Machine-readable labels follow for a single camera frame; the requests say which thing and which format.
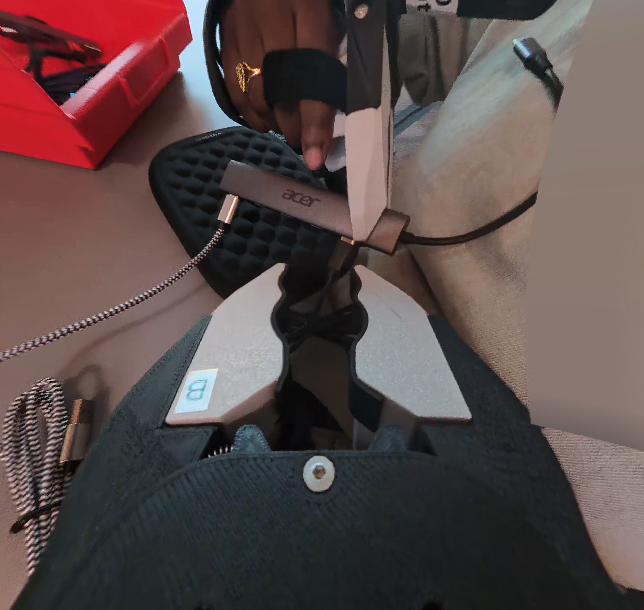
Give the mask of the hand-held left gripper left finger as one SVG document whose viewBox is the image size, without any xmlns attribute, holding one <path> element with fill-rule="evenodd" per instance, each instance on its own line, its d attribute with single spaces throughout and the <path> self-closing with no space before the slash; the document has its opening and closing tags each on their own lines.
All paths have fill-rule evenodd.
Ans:
<svg viewBox="0 0 644 610">
<path fill-rule="evenodd" d="M 166 415 L 170 426 L 254 424 L 275 429 L 275 392 L 285 367 L 285 347 L 272 323 L 283 297 L 275 264 L 217 307 Z"/>
</svg>

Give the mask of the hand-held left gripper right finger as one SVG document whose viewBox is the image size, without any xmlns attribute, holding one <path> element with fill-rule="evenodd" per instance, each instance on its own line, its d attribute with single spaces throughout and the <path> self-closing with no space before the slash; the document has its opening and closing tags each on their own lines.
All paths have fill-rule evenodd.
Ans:
<svg viewBox="0 0 644 610">
<path fill-rule="evenodd" d="M 354 427 L 375 433 L 398 425 L 469 424 L 470 409 L 428 314 L 409 295 L 364 266 L 352 274 L 359 330 L 350 347 Z"/>
</svg>

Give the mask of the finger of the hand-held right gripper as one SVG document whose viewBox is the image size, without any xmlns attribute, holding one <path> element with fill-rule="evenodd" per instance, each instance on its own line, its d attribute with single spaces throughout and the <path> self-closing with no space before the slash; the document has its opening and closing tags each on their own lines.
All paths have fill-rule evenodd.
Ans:
<svg viewBox="0 0 644 610">
<path fill-rule="evenodd" d="M 346 117 L 346 172 L 353 239 L 365 242 L 390 203 L 393 111 L 389 101 Z"/>
</svg>

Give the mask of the red bin with black divider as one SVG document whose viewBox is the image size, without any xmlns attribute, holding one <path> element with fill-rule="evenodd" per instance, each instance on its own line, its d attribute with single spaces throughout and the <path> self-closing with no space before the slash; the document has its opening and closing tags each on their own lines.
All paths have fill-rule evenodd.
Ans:
<svg viewBox="0 0 644 610">
<path fill-rule="evenodd" d="M 96 169 L 191 39 L 183 0 L 1 0 L 1 152 Z"/>
</svg>

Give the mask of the person's right hand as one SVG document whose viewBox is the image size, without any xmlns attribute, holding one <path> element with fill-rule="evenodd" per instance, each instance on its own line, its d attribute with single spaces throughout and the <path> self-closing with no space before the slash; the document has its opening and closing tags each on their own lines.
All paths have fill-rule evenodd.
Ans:
<svg viewBox="0 0 644 610">
<path fill-rule="evenodd" d="M 237 65 L 262 68 L 266 53 L 311 48 L 337 55 L 341 36 L 330 0 L 232 0 L 220 24 L 223 75 L 232 104 L 257 132 L 278 132 L 302 150 L 311 171 L 325 163 L 334 133 L 335 109 L 316 100 L 298 104 L 265 101 L 262 75 L 242 89 Z"/>
</svg>

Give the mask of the black honeycomb cushion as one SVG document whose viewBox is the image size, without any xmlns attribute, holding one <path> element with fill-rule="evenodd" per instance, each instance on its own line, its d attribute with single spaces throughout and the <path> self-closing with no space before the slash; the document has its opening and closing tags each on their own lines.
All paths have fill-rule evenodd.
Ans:
<svg viewBox="0 0 644 610">
<path fill-rule="evenodd" d="M 221 129 L 163 148 L 149 167 L 151 192 L 189 257 L 210 242 L 226 193 L 220 187 L 230 160 L 324 188 L 319 173 L 277 136 L 243 127 Z M 219 244 L 198 265 L 221 298 L 277 263 L 291 267 L 300 288 L 323 284 L 338 236 L 241 200 Z"/>
</svg>

